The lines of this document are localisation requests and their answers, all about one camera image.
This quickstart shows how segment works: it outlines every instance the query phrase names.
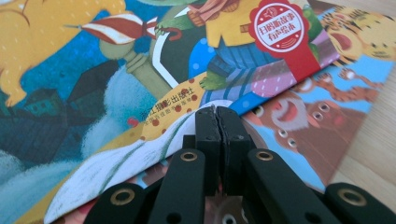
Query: orange cartoon animal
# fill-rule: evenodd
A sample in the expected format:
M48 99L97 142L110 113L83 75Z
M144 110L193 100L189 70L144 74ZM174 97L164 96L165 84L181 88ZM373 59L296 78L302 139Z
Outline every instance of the orange cartoon animal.
M339 102L363 100L372 103L384 85L380 82L373 82L365 76L360 76L356 74L354 70L349 68L343 68L338 76L346 81L360 79L368 87L354 86L350 90L342 91L335 87L334 83L332 82L331 74L323 73L317 77L310 77L306 79L304 82L294 86L292 90L300 93L306 93L312 91L315 87L321 87L328 91L334 100Z
M90 22L100 11L125 11L124 0L17 0L0 3L0 89L14 106L26 92L23 74L46 60L79 32L66 24Z
M396 25L392 17L348 7L337 7L321 23L341 57L342 66L356 62L362 54L385 61L396 60Z

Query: table surface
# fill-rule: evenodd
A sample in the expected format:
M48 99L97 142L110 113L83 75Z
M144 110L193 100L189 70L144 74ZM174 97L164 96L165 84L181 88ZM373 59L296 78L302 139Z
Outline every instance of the table surface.
M396 17L395 0L322 0ZM332 182L367 190L396 213L396 68L358 132Z

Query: cartoon hand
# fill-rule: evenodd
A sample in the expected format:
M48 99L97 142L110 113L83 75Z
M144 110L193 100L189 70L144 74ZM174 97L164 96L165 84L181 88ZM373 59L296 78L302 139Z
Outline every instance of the cartoon hand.
M160 35L164 35L167 33L167 28L173 27L173 21L160 21L157 26L155 27L155 36L158 38Z
M343 68L338 76L344 80L352 80L353 78L358 77L355 71L349 68Z
M146 60L148 59L149 55L145 53L137 54L134 50L131 50L124 59L126 60L126 68L129 74L132 74L134 70L138 67L142 66Z

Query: cartoon illustration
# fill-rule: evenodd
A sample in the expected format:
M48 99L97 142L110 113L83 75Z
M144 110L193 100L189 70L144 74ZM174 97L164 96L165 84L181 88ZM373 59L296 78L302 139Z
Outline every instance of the cartoon illustration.
M274 130L274 137L283 148L302 154L325 185L364 117L363 112L329 100L305 103L292 91L246 115L256 125Z
M396 25L392 17L336 7L321 23L341 54L334 63L337 66L354 63L362 54L386 61L396 59L396 31L388 29Z
M250 24L249 13L260 1L224 0L224 1L172 1L163 2L156 0L139 0L154 6L180 6L189 4L190 11L187 15L176 17L172 20L161 21L157 25L157 35L163 35L168 28L177 30L192 29L205 26L207 44L215 49L216 56L207 66L206 78L201 82L205 90L219 90L227 86L226 78L235 69L258 68L268 63L279 61L268 52L259 50L254 44L254 39L248 33ZM315 23L314 13L304 15L312 21L309 32L310 40L314 39L321 31L319 23ZM224 22L231 26L222 26ZM315 45L310 45L314 54L317 53Z
M159 100L171 87L153 69L144 53L134 51L134 41L142 36L155 38L156 18L142 21L132 13L119 14L79 26L100 38L102 53L110 60L126 60L127 72L133 74Z
M360 79L370 88L354 86L349 91L341 91L335 87L332 81L332 75L324 73L316 77L310 77L304 82L294 86L292 89L296 92L306 93L312 91L315 87L321 87L328 91L334 100L339 102L363 100L371 103L376 99L379 90L383 86L382 83L375 83L365 76L359 76L355 71L349 68L343 68L338 76L344 80Z
M306 105L300 96L285 91L265 105L258 106L246 117L255 124L273 130L296 131L308 127L306 114Z
M21 10L15 9L15 3L10 5L12 8L1 6L0 88L8 96L6 106L14 106L26 96L20 83L23 74L78 34L78 30L65 28L65 24L90 22L102 10L111 14L125 10L124 1L78 3L80 6L74 1L28 0L20 1Z

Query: children's book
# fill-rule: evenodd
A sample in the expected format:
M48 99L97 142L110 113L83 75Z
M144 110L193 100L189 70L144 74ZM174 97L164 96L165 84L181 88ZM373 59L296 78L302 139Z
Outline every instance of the children's book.
M252 109L243 119L256 144L309 186L327 185L393 66L394 41L373 50L365 26L388 41L379 31L393 18L333 7L319 21L305 1L207 2L0 2L0 222L82 223L105 189L161 178L194 134L194 112L212 105ZM312 133L338 137L339 150L311 144ZM206 223L243 223L239 203L208 198Z

